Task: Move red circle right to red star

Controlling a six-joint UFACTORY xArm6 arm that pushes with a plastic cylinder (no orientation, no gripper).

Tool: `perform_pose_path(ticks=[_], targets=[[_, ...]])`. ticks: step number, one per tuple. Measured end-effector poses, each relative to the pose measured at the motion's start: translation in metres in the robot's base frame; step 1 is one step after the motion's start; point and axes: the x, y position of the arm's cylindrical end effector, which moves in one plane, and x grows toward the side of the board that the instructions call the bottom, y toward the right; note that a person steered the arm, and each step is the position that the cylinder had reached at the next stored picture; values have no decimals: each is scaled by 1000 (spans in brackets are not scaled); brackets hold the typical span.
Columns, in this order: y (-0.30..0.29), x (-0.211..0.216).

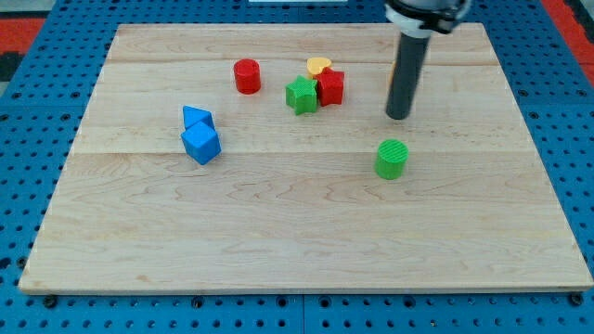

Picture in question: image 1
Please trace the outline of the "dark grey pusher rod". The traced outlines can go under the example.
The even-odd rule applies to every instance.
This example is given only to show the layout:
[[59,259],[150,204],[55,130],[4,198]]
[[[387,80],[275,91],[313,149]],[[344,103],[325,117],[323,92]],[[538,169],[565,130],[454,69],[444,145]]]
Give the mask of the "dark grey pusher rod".
[[429,38],[400,35],[394,86],[389,87],[386,102],[386,114],[391,119],[404,120],[410,114],[429,41]]

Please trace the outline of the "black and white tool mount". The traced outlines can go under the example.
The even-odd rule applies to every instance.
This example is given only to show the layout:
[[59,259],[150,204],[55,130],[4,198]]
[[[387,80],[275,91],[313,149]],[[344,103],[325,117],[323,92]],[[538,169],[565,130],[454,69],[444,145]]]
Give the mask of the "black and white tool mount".
[[471,0],[385,0],[385,16],[401,33],[429,38],[451,33],[471,9]]

